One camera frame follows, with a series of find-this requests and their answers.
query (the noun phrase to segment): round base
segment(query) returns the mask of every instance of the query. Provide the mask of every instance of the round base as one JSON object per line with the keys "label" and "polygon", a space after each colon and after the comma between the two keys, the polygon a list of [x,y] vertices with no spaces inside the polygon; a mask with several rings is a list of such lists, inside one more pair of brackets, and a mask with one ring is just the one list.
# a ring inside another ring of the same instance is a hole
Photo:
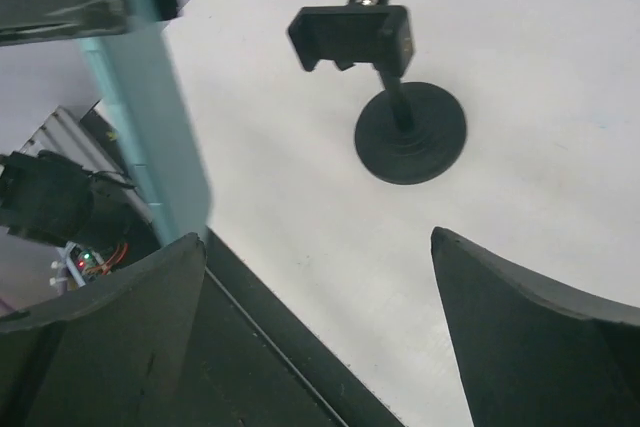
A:
{"label": "round base", "polygon": [[456,98],[424,82],[402,84],[415,125],[401,132],[386,91],[366,105],[355,131],[356,150],[364,166],[392,184],[426,182],[456,161],[467,139],[467,123]]}

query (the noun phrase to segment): black cable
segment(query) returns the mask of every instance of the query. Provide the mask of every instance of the black cable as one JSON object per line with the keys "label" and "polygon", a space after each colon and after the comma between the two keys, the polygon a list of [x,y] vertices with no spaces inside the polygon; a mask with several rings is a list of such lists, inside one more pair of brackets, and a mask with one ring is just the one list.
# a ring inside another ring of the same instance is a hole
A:
{"label": "black cable", "polygon": [[123,189],[127,189],[127,190],[133,190],[136,188],[135,185],[133,185],[132,183],[129,182],[122,182],[118,179],[114,179],[113,177],[111,177],[111,174],[115,174],[115,175],[119,175],[120,177],[122,177],[123,179],[126,180],[131,180],[131,178],[122,173],[122,172],[116,172],[116,171],[109,171],[109,170],[99,170],[97,172],[92,172],[91,174],[89,174],[90,178],[96,178],[96,179],[101,179],[104,180],[106,182],[111,182],[114,185],[117,185],[118,187],[121,187]]}

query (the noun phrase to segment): cable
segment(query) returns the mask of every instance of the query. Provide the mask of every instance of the cable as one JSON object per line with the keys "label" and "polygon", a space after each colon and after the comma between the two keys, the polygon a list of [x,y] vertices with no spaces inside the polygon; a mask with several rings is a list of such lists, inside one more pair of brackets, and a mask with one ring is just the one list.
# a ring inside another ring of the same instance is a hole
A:
{"label": "cable", "polygon": [[124,256],[127,254],[128,250],[129,250],[129,244],[124,244],[124,248],[122,249],[122,253],[118,257],[118,260],[116,260],[112,264],[107,264],[106,268],[103,269],[103,271],[102,271],[102,275],[107,275],[109,273],[109,271],[111,270],[111,267],[114,267],[114,266],[118,265],[120,262],[122,262],[122,259],[124,259]]}
{"label": "cable", "polygon": [[90,172],[89,173],[89,178],[97,178],[97,179],[101,179],[104,180],[106,182],[110,182],[114,185],[117,185],[118,187],[122,188],[122,189],[126,189],[126,190],[133,190],[136,188],[135,185],[133,185],[130,182],[122,182],[118,179],[114,179],[113,177],[111,177],[111,174],[115,174],[120,176],[121,178],[125,179],[125,180],[131,180],[131,177],[129,177],[128,175],[124,174],[123,172],[116,172],[114,171],[110,171],[110,170],[99,170],[97,172]]}
{"label": "cable", "polygon": [[121,244],[118,244],[115,248],[115,250],[113,251],[113,253],[111,254],[111,256],[109,257],[109,259],[106,262],[100,262],[99,265],[95,265],[93,267],[90,267],[89,269],[86,269],[83,274],[84,275],[94,275],[94,274],[98,274],[98,273],[102,273],[102,271],[104,271],[104,268],[109,265],[111,262],[113,262],[113,260],[120,255],[120,247]]}

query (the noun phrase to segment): red wire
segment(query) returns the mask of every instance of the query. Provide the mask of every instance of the red wire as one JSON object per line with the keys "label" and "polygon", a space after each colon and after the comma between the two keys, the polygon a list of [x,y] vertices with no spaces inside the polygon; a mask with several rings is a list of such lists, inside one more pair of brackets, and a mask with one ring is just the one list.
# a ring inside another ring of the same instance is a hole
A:
{"label": "red wire", "polygon": [[109,265],[111,261],[116,258],[116,256],[120,253],[120,245],[121,244],[118,244],[116,250],[113,251],[113,254],[111,254],[111,257],[109,257],[109,260],[107,260],[104,265]]}
{"label": "red wire", "polygon": [[122,249],[122,253],[118,257],[118,260],[116,260],[113,263],[107,263],[106,268],[102,271],[102,275],[108,274],[109,271],[111,270],[111,267],[113,267],[114,265],[118,265],[120,262],[122,262],[122,259],[124,259],[124,256],[127,254],[127,250],[129,250],[129,244],[124,244],[124,248]]}

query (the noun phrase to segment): phone holder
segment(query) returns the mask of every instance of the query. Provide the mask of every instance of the phone holder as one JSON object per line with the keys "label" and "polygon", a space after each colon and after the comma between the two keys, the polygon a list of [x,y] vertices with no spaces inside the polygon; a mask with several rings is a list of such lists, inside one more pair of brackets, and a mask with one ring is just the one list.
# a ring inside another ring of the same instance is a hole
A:
{"label": "phone holder", "polygon": [[418,184],[446,171],[467,137],[462,107],[446,90],[402,83],[414,53],[409,12],[389,0],[349,0],[337,7],[303,7],[288,33],[307,72],[320,60],[339,70],[368,63],[384,90],[365,106],[355,129],[364,166],[392,184]]}

